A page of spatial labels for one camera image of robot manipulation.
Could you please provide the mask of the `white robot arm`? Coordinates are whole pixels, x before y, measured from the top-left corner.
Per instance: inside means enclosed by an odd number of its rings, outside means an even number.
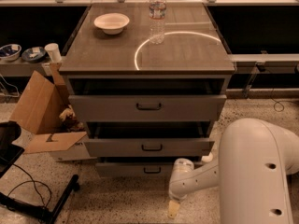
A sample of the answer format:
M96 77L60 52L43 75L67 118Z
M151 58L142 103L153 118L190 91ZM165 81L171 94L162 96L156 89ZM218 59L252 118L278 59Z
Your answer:
M188 194L217 186L221 224L293 224L287 176L299 171L299 136L260 119L239 119L224 131L219 154L199 168L175 161L168 215Z

